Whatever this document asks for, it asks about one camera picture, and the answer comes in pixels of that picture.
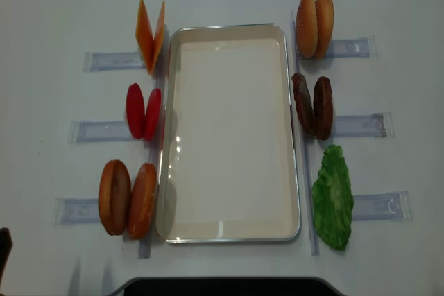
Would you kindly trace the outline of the red tomato slice right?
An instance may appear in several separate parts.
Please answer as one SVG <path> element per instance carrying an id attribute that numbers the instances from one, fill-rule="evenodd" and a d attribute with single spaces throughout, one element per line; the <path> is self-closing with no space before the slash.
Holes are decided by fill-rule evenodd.
<path id="1" fill-rule="evenodd" d="M 159 88 L 155 88 L 148 99 L 146 108 L 144 139 L 150 141 L 157 129 L 157 123 L 160 117 L 160 107 L 162 103 L 162 92 Z"/>

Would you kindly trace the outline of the brown meat patty left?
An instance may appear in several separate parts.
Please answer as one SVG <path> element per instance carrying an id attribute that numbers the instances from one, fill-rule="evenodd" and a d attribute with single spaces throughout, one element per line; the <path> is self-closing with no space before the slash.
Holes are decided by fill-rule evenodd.
<path id="1" fill-rule="evenodd" d="M 306 79 L 301 73 L 295 73 L 292 75 L 291 80 L 293 82 L 293 95 L 296 103 L 298 120 L 303 130 L 306 133 L 313 135 L 314 115 Z"/>

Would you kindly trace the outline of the brown meat patty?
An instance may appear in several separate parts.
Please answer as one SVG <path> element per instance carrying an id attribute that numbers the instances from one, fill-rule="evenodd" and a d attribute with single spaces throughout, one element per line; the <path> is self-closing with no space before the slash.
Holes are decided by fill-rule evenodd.
<path id="1" fill-rule="evenodd" d="M 329 139 L 333 124 L 332 89 L 329 78 L 321 76 L 314 88 L 314 133 L 320 140 Z"/>
<path id="2" fill-rule="evenodd" d="M 303 130 L 306 133 L 313 135 L 314 115 L 306 79 L 301 73 L 295 73 L 292 75 L 291 80 L 293 82 L 293 95 L 296 103 L 298 120 Z"/>

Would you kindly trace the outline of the red tomato slice left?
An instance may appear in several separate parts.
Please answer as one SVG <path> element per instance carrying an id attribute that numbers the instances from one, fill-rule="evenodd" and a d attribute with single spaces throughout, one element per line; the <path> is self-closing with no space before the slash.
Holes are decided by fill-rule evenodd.
<path id="1" fill-rule="evenodd" d="M 126 118 L 133 138 L 141 139 L 144 136 L 145 109 L 143 94 L 137 83 L 130 85 L 127 91 Z"/>

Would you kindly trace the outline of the orange cheese slice right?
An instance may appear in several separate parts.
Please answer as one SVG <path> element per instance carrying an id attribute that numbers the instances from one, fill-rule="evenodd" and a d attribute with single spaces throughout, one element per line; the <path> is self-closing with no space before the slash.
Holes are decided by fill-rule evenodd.
<path id="1" fill-rule="evenodd" d="M 160 10 L 160 14 L 157 20 L 157 26 L 154 36 L 154 47 L 153 47 L 153 63 L 151 65 L 151 73 L 154 74 L 155 64 L 159 57 L 160 51 L 162 49 L 162 45 L 164 42 L 164 18 L 165 18 L 165 2 L 162 2 L 162 7 Z"/>

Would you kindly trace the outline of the green lettuce leaf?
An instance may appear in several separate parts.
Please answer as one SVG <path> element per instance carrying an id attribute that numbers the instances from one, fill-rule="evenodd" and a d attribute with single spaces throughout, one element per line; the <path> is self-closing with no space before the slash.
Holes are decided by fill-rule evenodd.
<path id="1" fill-rule="evenodd" d="M 311 198 L 316 233 L 333 250 L 344 251 L 351 235 L 354 198 L 348 166 L 339 145 L 325 149 Z"/>

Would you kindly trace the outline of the clear rack cheese holder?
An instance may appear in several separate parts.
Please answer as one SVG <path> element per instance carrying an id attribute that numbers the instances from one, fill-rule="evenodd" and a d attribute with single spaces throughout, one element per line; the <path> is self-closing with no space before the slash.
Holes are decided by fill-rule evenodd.
<path id="1" fill-rule="evenodd" d="M 86 52 L 84 72 L 144 69 L 145 64 L 138 52 Z"/>

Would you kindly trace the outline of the clear rack lettuce holder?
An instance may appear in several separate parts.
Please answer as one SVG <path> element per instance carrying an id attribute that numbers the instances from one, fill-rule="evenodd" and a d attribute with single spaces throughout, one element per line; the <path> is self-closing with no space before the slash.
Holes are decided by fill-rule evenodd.
<path id="1" fill-rule="evenodd" d="M 352 219 L 354 221 L 411 220 L 409 192 L 356 195 Z"/>

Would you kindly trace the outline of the white rectangular metal tray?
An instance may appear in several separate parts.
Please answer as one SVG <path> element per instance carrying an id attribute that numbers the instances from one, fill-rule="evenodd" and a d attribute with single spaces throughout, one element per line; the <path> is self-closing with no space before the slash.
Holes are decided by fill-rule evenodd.
<path id="1" fill-rule="evenodd" d="M 155 226 L 170 244 L 298 233 L 287 41 L 278 25 L 172 35 Z"/>

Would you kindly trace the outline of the brown bun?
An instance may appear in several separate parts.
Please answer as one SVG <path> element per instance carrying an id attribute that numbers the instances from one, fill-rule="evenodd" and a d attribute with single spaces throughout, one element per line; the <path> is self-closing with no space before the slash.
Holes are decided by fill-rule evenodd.
<path id="1" fill-rule="evenodd" d="M 142 239 L 148 233 L 155 204 L 157 173 L 153 164 L 143 164 L 135 178 L 130 196 L 127 232 L 131 239 Z"/>
<path id="2" fill-rule="evenodd" d="M 99 186 L 99 218 L 111 236 L 122 235 L 127 222 L 131 192 L 130 176 L 125 164 L 110 160 L 104 167 Z"/>

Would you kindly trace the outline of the clear rack patty holder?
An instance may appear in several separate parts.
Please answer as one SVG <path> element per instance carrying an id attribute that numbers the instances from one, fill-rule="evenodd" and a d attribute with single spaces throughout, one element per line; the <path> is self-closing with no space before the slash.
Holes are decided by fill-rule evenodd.
<path id="1" fill-rule="evenodd" d="M 390 112 L 369 115 L 337 116 L 332 137 L 394 137 Z"/>

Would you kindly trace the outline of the sesame bun top right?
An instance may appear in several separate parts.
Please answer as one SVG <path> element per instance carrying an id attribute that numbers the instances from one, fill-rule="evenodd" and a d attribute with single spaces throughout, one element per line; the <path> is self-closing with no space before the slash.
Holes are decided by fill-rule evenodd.
<path id="1" fill-rule="evenodd" d="M 315 0 L 318 26 L 318 42 L 314 57 L 321 59 L 327 53 L 334 27 L 334 5 L 332 0 Z"/>

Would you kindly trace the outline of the clear rack top bun holder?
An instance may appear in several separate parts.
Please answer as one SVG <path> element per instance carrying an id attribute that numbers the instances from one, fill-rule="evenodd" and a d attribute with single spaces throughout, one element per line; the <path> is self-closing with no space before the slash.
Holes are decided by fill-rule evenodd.
<path id="1" fill-rule="evenodd" d="M 377 56 L 374 36 L 332 40 L 325 54 L 326 58 L 374 58 Z"/>

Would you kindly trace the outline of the clear rack bun holder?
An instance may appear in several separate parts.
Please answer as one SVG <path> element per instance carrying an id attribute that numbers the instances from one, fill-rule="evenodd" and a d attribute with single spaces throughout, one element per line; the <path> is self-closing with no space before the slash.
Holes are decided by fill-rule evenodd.
<path id="1" fill-rule="evenodd" d="M 100 223 L 97 198 L 57 198 L 53 214 L 54 225 Z"/>
<path id="2" fill-rule="evenodd" d="M 325 54 L 326 58 L 374 58 L 377 56 L 374 36 L 332 40 Z"/>

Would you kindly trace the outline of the clear long rail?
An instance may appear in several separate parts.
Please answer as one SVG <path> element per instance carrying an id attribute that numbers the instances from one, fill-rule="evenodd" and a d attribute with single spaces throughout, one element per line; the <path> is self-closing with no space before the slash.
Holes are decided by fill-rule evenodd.
<path id="1" fill-rule="evenodd" d="M 300 61 L 298 55 L 298 47 L 296 43 L 296 13 L 293 10 L 291 13 L 291 35 L 292 35 L 292 57 L 293 57 L 293 66 L 294 71 L 296 73 L 300 73 Z M 318 247 L 318 236 L 316 234 L 316 230 L 314 227 L 314 212 L 313 205 L 311 199 L 311 170 L 309 165 L 309 154 L 307 147 L 307 133 L 302 130 L 302 156 L 303 156 L 303 168 L 304 168 L 304 177 L 305 177 L 305 196 L 307 201 L 307 219 L 308 219 L 308 230 L 309 230 L 309 240 L 310 240 L 310 248 L 311 255 L 318 256 L 319 255 L 319 247 Z"/>
<path id="2" fill-rule="evenodd" d="M 160 115 L 159 121 L 157 122 L 156 132 L 150 143 L 150 148 L 148 149 L 148 162 L 156 167 L 156 188 L 155 188 L 155 201 L 157 203 L 157 193 L 159 188 L 161 164 L 162 164 L 162 146 L 164 137 L 164 116 L 165 108 L 168 96 L 168 70 L 167 69 L 156 69 L 155 70 L 156 79 L 155 87 L 159 88 L 162 93 L 162 102 L 160 104 Z M 151 255 L 151 243 L 152 240 L 157 238 L 156 226 L 155 226 L 155 212 L 156 208 L 153 208 L 153 215 L 151 219 L 151 225 L 148 233 L 139 242 L 139 258 L 148 259 Z"/>

